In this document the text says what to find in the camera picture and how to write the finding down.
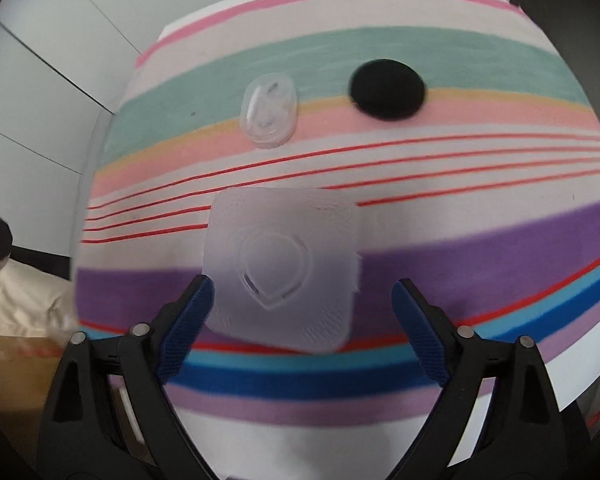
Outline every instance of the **light blue stripe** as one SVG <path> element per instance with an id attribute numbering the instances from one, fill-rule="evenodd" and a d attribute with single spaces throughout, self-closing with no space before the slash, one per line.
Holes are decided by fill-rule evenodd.
<path id="1" fill-rule="evenodd" d="M 497 338 L 512 328 L 522 326 L 531 320 L 560 307 L 578 293 L 600 280 L 600 265 L 584 276 L 554 292 L 537 303 L 522 308 L 475 328 L 483 338 Z M 100 339 L 118 334 L 104 332 L 90 327 L 82 327 L 89 337 Z M 259 372 L 329 372 L 338 370 L 359 370 L 363 368 L 385 367 L 416 361 L 416 355 L 409 344 L 396 344 L 385 348 L 359 350 L 343 354 L 327 355 L 262 355 L 241 354 L 213 350 L 195 350 L 189 353 L 186 363 L 208 368 L 228 368 L 233 370 Z"/>

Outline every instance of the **purple stripe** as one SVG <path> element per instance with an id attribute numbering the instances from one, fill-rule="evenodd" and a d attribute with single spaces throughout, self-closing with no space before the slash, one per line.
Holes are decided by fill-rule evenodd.
<path id="1" fill-rule="evenodd" d="M 420 248 L 363 255 L 352 340 L 402 333 L 389 293 L 410 277 L 452 320 L 546 290 L 600 257 L 600 203 L 541 221 Z M 79 269 L 80 319 L 119 330 L 151 320 L 200 269 Z M 204 329 L 199 340 L 234 340 Z"/>
<path id="2" fill-rule="evenodd" d="M 600 322 L 600 302 L 558 332 L 545 338 L 539 347 L 546 362 L 551 361 Z M 491 391 L 486 381 L 480 394 Z M 425 387 L 387 395 L 320 402 L 288 402 L 232 396 L 207 395 L 182 386 L 168 385 L 174 406 L 206 415 L 261 424 L 290 426 L 360 426 L 391 422 L 429 413 L 439 388 Z"/>

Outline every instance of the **white fabric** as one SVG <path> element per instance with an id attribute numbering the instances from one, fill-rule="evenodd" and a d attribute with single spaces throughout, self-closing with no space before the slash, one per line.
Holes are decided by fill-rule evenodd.
<path id="1" fill-rule="evenodd" d="M 77 327 L 72 282 L 14 260 L 0 269 L 0 335 L 64 343 Z"/>

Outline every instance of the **dark blue stripe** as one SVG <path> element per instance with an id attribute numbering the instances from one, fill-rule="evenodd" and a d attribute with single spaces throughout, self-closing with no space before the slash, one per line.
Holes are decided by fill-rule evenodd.
<path id="1" fill-rule="evenodd" d="M 552 311 L 516 327 L 497 339 L 514 341 L 529 335 L 536 341 L 565 327 L 600 301 L 600 279 Z M 363 370 L 274 373 L 185 364 L 172 379 L 210 394 L 279 400 L 342 399 L 377 395 L 435 384 L 415 362 Z"/>

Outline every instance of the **black disc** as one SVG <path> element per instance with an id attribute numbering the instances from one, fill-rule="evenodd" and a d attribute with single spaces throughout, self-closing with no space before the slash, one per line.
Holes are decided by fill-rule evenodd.
<path id="1" fill-rule="evenodd" d="M 416 113 L 424 102 L 422 78 L 393 59 L 369 61 L 351 76 L 349 96 L 355 105 L 377 119 L 397 121 Z"/>

